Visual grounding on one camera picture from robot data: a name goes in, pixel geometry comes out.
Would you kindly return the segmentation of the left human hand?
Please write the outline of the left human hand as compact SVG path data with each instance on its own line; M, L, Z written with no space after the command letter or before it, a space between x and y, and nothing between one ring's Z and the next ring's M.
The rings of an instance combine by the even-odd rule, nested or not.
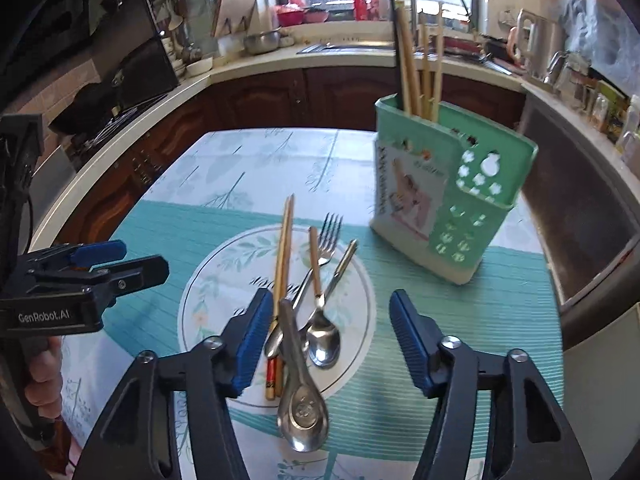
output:
M26 399L35 406L38 414L56 419L62 412L62 338L50 337L48 348L32 358L29 373L32 381L25 388Z

